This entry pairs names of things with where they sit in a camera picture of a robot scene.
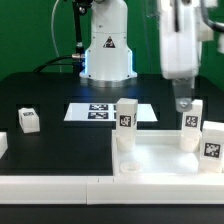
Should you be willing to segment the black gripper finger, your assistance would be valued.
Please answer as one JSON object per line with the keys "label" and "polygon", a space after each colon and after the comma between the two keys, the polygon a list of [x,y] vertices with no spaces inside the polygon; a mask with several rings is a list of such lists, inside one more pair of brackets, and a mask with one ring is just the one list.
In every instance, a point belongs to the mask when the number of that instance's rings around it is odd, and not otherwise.
{"label": "black gripper finger", "polygon": [[181,78],[172,81],[176,110],[188,112],[192,109],[195,78]]}

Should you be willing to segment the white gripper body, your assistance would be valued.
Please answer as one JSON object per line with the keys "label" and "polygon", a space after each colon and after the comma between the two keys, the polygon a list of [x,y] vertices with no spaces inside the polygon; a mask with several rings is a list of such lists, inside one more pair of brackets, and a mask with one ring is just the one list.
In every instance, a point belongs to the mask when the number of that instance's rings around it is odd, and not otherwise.
{"label": "white gripper body", "polygon": [[160,0],[160,65],[166,79],[196,76],[199,69],[196,8],[183,0]]}

